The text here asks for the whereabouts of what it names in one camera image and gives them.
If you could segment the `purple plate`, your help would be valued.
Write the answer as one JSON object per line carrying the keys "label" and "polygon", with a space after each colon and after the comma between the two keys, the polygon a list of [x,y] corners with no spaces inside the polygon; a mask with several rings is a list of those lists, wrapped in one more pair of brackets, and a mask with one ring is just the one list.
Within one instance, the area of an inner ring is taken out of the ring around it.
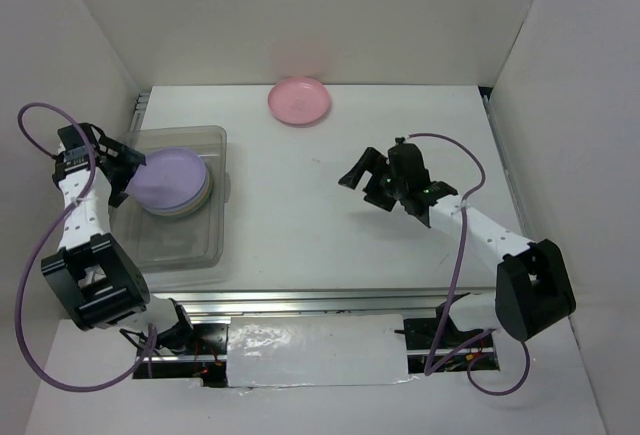
{"label": "purple plate", "polygon": [[165,211],[191,201],[207,179],[206,165],[196,152],[183,147],[162,148],[146,156],[126,193],[145,208]]}

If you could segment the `pink plastic plate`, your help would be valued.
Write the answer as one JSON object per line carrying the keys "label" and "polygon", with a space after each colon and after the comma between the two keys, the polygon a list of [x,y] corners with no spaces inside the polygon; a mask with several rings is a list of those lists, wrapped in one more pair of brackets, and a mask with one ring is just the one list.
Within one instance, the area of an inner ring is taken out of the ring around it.
{"label": "pink plastic plate", "polygon": [[279,81],[267,96],[271,115],[291,126],[310,126],[324,118],[331,108],[331,96],[319,81],[291,77]]}

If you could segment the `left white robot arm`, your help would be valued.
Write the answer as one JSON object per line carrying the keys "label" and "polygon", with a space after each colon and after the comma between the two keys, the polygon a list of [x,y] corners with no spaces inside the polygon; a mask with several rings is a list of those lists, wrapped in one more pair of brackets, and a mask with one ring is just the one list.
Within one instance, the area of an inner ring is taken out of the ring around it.
{"label": "left white robot arm", "polygon": [[83,331],[117,328],[157,332],[156,352],[181,355],[197,329],[181,304],[150,293],[134,261],[110,228],[110,211],[145,156],[90,123],[59,129],[53,182],[64,197],[62,238],[41,272],[69,317]]}

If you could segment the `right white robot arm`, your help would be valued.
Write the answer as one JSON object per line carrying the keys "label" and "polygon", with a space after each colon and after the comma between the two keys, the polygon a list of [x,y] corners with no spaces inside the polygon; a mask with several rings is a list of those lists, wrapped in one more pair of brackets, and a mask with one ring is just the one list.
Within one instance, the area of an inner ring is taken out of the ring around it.
{"label": "right white robot arm", "polygon": [[442,305],[438,340],[460,345],[470,331],[501,329],[526,342],[576,310],[562,252],[549,239],[534,242],[471,207],[456,189],[433,180],[419,148],[404,140],[382,154],[369,147],[339,185],[354,189],[365,173],[366,202],[405,212],[430,229],[462,239],[495,277],[491,293],[457,296]]}

